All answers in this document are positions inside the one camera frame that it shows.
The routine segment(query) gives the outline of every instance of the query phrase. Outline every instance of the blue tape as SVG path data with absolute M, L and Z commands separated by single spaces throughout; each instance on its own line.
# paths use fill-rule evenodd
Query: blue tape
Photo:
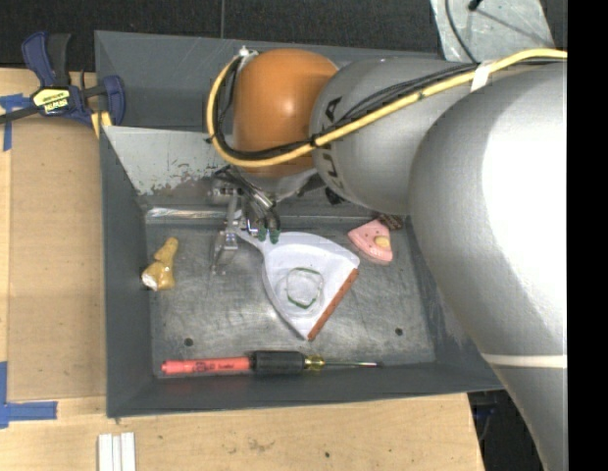
M 21 420 L 57 419 L 58 401 L 37 401 L 29 403 L 8 403 L 8 362 L 0 363 L 0 429 L 5 429 L 10 422 Z
M 27 108 L 31 106 L 31 100 L 22 94 L 11 94 L 0 96 L 0 106 L 6 113 L 12 112 L 15 108 Z M 7 152 L 12 148 L 12 123 L 7 122 L 3 130 L 3 151 Z

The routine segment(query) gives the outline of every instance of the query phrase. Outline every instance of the screwdriver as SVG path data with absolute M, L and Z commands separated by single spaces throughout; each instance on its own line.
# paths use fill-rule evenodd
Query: screwdriver
M 293 375 L 305 370 L 319 371 L 325 366 L 375 368 L 380 363 L 367 361 L 326 361 L 319 354 L 306 355 L 296 350 L 256 350 L 247 356 L 163 361 L 165 375 L 233 374 Z

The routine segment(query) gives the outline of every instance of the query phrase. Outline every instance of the gray bin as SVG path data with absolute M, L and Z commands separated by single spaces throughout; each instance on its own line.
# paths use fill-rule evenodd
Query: gray bin
M 401 51 L 230 39 L 97 32 L 97 75 L 119 75 L 127 94 L 121 127 L 101 134 L 107 413 L 110 417 L 362 401 L 502 389 L 443 302 L 410 218 L 392 232 L 394 261 L 361 257 L 360 274 L 320 334 L 300 339 L 279 318 L 261 281 L 261 254 L 239 244 L 224 274 L 209 252 L 226 207 L 207 191 L 221 161 L 204 141 L 212 80 L 242 45 L 302 47 L 341 67 Z M 353 249 L 347 232 L 373 218 L 322 191 L 279 206 L 284 231 L 310 232 Z M 141 271 L 168 236 L 179 239 L 177 285 L 153 292 Z M 255 349 L 382 361 L 378 369 L 331 369 L 293 377 L 164 378 L 166 359 L 242 355 Z

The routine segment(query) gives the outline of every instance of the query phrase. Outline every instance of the yellow clamp label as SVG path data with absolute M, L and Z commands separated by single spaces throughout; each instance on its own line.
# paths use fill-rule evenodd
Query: yellow clamp label
M 43 107 L 45 113 L 51 113 L 69 105 L 71 93 L 66 89 L 42 89 L 31 101 L 37 107 Z

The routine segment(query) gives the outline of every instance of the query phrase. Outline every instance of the clamp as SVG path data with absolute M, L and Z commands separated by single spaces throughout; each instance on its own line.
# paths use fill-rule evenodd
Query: clamp
M 80 87 L 71 85 L 66 69 L 70 39 L 69 33 L 37 31 L 23 42 L 25 64 L 38 77 L 40 88 L 29 97 L 31 106 L 0 115 L 0 125 L 38 113 L 43 117 L 62 117 L 94 128 L 94 112 L 86 99 L 100 94 L 107 95 L 111 122 L 114 125 L 121 123 L 126 112 L 121 78 L 104 77 L 101 84 L 88 89 L 83 88 L 83 78 Z

